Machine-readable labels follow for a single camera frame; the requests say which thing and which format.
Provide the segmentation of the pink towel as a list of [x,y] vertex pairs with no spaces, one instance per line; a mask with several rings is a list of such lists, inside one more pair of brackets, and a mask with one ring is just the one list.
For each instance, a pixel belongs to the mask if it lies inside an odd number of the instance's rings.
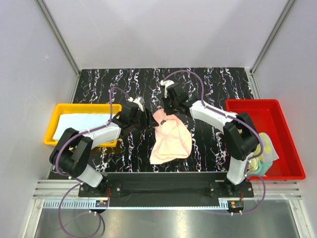
[[150,163],[160,165],[174,159],[186,159],[192,151],[192,135],[185,124],[175,115],[167,115],[163,109],[157,110],[154,119],[156,142]]

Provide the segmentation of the light blue towel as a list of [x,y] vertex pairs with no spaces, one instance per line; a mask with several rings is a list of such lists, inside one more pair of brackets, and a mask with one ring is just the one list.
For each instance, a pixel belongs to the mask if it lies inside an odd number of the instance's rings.
[[110,130],[106,130],[104,127],[92,132],[93,128],[107,124],[109,119],[110,114],[62,114],[59,117],[57,128],[53,135],[53,141],[59,141],[66,129],[73,128],[79,133],[89,130],[90,132],[84,134],[84,136],[93,139],[93,147],[103,143],[112,143],[119,135],[119,127],[114,123],[110,124]]

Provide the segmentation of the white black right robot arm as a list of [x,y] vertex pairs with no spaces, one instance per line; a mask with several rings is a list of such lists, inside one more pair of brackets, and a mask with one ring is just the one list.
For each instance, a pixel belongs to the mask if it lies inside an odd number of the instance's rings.
[[167,115],[187,115],[223,133],[225,147],[230,155],[223,187],[229,196],[237,196],[246,181],[247,162],[262,142],[251,117],[247,113],[226,112],[204,100],[189,97],[180,83],[172,80],[162,80],[160,86],[164,89],[162,101]]

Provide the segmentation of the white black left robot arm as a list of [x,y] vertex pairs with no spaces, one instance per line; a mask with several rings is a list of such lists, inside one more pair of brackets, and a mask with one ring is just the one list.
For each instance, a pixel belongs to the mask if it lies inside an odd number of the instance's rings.
[[107,178],[88,164],[91,150],[113,142],[133,129],[147,130],[158,125],[152,112],[143,106],[143,98],[139,97],[127,102],[116,115],[110,114],[103,125],[83,132],[71,127],[66,129],[49,161],[60,175],[71,177],[86,185],[95,196],[102,196],[109,189]]

